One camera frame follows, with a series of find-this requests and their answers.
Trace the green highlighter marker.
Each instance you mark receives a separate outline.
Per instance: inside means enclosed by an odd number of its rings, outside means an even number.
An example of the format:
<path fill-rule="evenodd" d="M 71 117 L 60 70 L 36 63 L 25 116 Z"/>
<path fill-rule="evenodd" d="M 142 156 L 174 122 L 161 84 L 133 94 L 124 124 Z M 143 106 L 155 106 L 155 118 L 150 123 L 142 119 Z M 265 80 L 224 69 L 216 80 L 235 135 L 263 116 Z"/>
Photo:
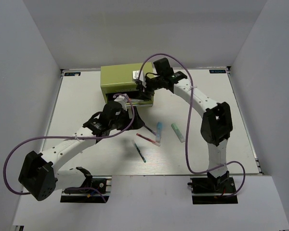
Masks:
<path fill-rule="evenodd" d="M 175 132 L 177 138 L 179 139 L 179 141 L 181 143 L 184 143 L 185 142 L 185 138 L 184 136 L 182 135 L 181 131 L 179 130 L 179 128 L 177 127 L 177 125 L 175 123 L 172 123 L 171 124 L 171 127 L 173 129 L 173 131 Z"/>

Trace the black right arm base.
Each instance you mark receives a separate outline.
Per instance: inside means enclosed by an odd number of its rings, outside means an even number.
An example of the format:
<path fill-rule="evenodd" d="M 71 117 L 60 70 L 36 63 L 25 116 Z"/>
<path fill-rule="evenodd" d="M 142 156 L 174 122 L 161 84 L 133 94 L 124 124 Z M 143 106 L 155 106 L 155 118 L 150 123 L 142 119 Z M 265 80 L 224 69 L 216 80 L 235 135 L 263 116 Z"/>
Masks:
<path fill-rule="evenodd" d="M 230 196 L 236 191 L 234 179 L 230 177 L 218 189 L 213 189 L 207 178 L 191 178 L 187 183 L 191 189 L 194 205 L 228 205 L 237 204 L 236 195 Z"/>

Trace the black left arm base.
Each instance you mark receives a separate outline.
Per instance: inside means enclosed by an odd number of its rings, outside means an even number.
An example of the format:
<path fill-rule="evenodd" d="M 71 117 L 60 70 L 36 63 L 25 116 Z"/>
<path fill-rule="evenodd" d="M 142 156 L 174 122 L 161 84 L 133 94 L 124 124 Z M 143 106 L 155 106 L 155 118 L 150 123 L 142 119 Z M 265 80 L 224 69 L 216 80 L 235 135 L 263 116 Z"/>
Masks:
<path fill-rule="evenodd" d="M 75 190 L 62 190 L 61 203 L 104 204 L 111 193 L 112 177 L 92 177 Z"/>

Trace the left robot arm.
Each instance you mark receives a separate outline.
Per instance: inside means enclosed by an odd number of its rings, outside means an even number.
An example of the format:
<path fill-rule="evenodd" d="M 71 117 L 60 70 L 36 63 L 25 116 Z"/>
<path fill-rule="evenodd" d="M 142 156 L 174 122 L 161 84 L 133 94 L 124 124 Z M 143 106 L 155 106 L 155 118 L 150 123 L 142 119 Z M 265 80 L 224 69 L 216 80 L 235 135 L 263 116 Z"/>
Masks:
<path fill-rule="evenodd" d="M 53 191 L 63 189 L 67 193 L 88 193 L 97 187 L 92 184 L 92 174 L 83 167 L 61 170 L 61 167 L 85 149 L 97 144 L 113 130 L 137 130 L 145 125 L 137 109 L 134 115 L 121 103 L 111 101 L 83 124 L 72 139 L 56 146 L 25 156 L 19 182 L 38 201 L 49 197 Z"/>

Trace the blue highlighter marker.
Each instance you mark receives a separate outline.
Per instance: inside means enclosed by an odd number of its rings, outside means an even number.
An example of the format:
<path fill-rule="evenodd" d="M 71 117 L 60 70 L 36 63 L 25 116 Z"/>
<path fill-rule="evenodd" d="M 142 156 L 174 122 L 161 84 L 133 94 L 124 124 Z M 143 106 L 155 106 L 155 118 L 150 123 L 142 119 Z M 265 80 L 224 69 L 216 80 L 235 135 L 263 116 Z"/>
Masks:
<path fill-rule="evenodd" d="M 157 130 L 156 130 L 156 142 L 158 142 L 158 143 L 160 143 L 160 141 L 161 141 L 162 128 L 163 128 L 162 123 L 158 122 L 157 123 Z"/>

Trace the green metal drawer chest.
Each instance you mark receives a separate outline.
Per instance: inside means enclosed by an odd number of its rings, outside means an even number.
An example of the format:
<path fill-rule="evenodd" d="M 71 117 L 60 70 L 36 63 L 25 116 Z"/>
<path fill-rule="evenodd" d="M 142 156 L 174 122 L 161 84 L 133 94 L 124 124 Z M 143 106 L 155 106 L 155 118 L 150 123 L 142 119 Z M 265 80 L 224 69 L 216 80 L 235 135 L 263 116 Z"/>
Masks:
<path fill-rule="evenodd" d="M 127 94 L 134 106 L 152 106 L 154 97 L 150 99 L 140 95 L 136 89 L 135 81 L 138 78 L 139 70 L 142 69 L 142 75 L 153 73 L 152 63 L 148 62 L 141 68 L 141 63 L 119 64 L 101 67 L 100 87 L 107 103 L 113 101 L 113 95 L 116 93 Z"/>

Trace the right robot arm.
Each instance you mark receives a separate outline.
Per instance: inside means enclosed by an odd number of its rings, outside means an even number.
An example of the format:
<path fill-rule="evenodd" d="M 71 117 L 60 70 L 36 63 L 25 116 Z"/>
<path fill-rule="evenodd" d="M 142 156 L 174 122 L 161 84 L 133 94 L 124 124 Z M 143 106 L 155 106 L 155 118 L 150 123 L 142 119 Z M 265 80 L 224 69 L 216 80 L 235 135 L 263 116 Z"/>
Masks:
<path fill-rule="evenodd" d="M 156 90 L 167 89 L 187 103 L 202 118 L 200 133 L 208 145 L 209 169 L 205 171 L 208 187 L 219 192 L 225 187 L 229 177 L 226 163 L 226 146 L 233 130 L 231 110 L 228 103 L 219 103 L 202 93 L 192 85 L 188 72 L 175 72 L 167 58 L 153 63 L 156 73 L 153 78 L 146 76 L 142 69 L 133 72 L 137 89 L 146 98 L 154 95 Z"/>

